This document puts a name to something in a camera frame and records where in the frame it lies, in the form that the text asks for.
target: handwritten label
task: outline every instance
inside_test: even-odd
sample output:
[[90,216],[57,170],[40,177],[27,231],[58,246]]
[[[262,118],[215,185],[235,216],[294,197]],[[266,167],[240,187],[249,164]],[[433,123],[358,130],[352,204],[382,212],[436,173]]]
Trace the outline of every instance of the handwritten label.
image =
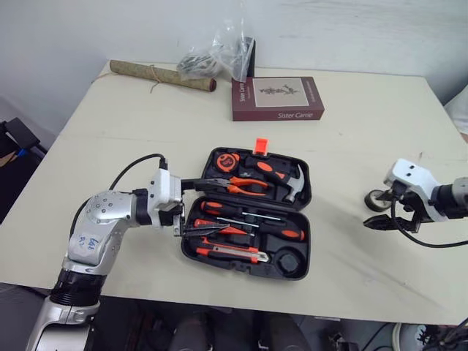
[[96,240],[95,238],[90,238],[88,241],[88,250],[94,250],[94,247],[97,243],[99,243],[98,240]]
[[80,245],[82,248],[87,248],[88,250],[95,250],[96,245],[99,243],[99,240],[95,238],[87,238],[85,236],[81,236],[78,239],[78,245]]

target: table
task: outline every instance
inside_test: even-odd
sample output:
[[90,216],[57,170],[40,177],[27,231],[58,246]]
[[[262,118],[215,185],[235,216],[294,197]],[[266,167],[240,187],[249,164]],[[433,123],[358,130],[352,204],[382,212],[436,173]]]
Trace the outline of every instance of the table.
[[[156,64],[157,67],[171,67]],[[213,93],[124,76],[104,76],[88,93],[0,227],[0,281],[52,287],[76,208],[106,189],[139,156],[159,152],[171,173],[201,175],[217,146],[252,148],[304,159],[312,202],[308,276],[263,279],[183,256],[170,228],[128,230],[103,293],[327,317],[457,324],[468,310],[468,247],[427,249],[396,232],[365,228],[363,204],[399,157],[429,168],[442,183],[468,174],[468,150],[424,78],[291,69],[259,76],[312,75],[321,121],[232,122],[230,82]],[[125,175],[118,189],[145,186],[157,162]],[[190,208],[197,194],[189,193]],[[417,237],[466,238],[468,222],[423,224]]]

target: book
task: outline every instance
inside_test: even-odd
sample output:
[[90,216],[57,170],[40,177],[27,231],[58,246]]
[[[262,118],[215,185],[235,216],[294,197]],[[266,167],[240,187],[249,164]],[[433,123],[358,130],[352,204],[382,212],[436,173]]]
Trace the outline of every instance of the book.
[[247,78],[232,81],[234,121],[317,120],[323,107],[312,77]]

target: tool kit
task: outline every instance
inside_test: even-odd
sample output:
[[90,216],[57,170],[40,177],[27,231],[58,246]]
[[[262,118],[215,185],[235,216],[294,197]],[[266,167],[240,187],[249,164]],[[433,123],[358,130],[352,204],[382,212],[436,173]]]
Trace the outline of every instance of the tool kit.
[[[202,178],[218,186],[194,201],[186,218],[194,235],[186,231],[182,252],[253,276],[299,280],[309,270],[311,230],[299,213],[312,198],[309,167],[261,146],[258,140],[253,152],[215,148],[210,153]],[[201,235],[205,227],[210,230]]]

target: hammer head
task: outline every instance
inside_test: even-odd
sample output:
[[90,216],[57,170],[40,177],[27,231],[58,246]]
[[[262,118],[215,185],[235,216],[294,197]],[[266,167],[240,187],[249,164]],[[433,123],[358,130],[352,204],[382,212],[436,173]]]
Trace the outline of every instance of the hammer head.
[[301,166],[298,165],[299,178],[290,177],[287,181],[287,185],[291,188],[290,193],[284,198],[289,203],[294,203],[295,196],[298,192],[301,192],[304,188],[304,173],[302,173]]

